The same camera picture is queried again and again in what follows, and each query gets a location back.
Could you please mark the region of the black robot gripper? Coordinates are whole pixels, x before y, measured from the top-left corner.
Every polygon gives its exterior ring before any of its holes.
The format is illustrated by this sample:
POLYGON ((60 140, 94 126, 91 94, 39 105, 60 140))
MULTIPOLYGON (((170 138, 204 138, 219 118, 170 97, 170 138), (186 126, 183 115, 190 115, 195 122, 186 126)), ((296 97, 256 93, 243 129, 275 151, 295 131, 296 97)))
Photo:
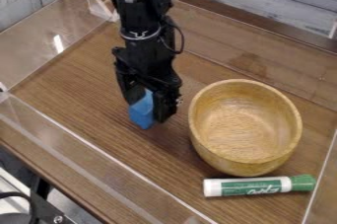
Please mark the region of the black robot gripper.
POLYGON ((127 39, 124 47, 114 47, 116 78, 123 97, 130 105, 154 93, 155 120, 164 123, 176 114, 182 80, 172 62, 180 50, 175 50, 175 31, 160 32, 148 39, 127 39))

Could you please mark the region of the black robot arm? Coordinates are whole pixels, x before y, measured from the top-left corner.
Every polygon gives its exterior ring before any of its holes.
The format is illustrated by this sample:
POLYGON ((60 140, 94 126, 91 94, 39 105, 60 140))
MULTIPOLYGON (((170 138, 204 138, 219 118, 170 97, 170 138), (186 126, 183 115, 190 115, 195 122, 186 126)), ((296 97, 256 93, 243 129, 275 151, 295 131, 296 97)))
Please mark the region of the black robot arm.
POLYGON ((116 79, 127 103, 152 100, 155 122, 178 111, 182 79, 172 63, 184 50, 184 34, 170 16, 172 0, 112 0, 124 46, 112 48, 116 79))

